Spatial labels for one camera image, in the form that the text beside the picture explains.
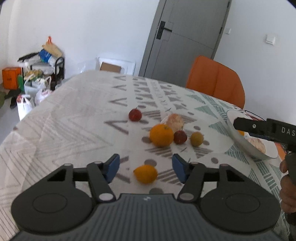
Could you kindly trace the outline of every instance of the light switch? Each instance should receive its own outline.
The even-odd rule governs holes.
[[[275,41],[276,41],[276,37],[274,35],[268,34],[266,36],[266,40],[265,40],[266,43],[274,45]]]
[[[230,32],[231,32],[231,28],[226,28],[225,29],[225,34],[230,34]]]

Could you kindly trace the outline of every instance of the white wall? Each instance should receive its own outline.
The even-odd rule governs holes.
[[[245,108],[296,124],[296,9],[286,0],[232,0],[215,60],[236,71]],[[264,42],[276,34],[274,46]]]
[[[65,53],[66,77],[75,73],[76,64],[98,56],[136,62],[137,75],[158,2],[6,0],[0,17],[0,67],[39,51],[51,35]]]

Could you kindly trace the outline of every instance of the door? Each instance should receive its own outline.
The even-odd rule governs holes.
[[[166,0],[144,76],[185,86],[199,55],[211,58],[229,0]]]

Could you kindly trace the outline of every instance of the white bowl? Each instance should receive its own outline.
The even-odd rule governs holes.
[[[227,111],[227,124],[228,128],[230,130],[230,133],[235,141],[236,144],[238,144],[240,147],[242,147],[247,153],[249,153],[251,156],[266,160],[266,159],[271,159],[271,158],[277,158],[278,157],[278,150],[276,148],[276,145],[274,142],[267,141],[265,139],[259,138],[262,143],[265,145],[266,153],[263,154],[261,151],[259,151],[256,147],[254,147],[251,143],[249,143],[246,140],[246,137],[250,137],[250,135],[245,132],[245,135],[242,136],[233,126],[233,122],[236,118],[242,117],[246,119],[252,119],[251,117],[238,112],[236,110],[229,110]]]

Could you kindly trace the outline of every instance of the cardboard box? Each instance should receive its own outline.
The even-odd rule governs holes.
[[[108,63],[103,62],[102,65],[101,65],[100,70],[120,73],[121,67],[117,66],[117,65],[108,64]]]
[[[19,67],[8,67],[2,70],[3,87],[4,89],[17,90],[17,77],[22,73]]]

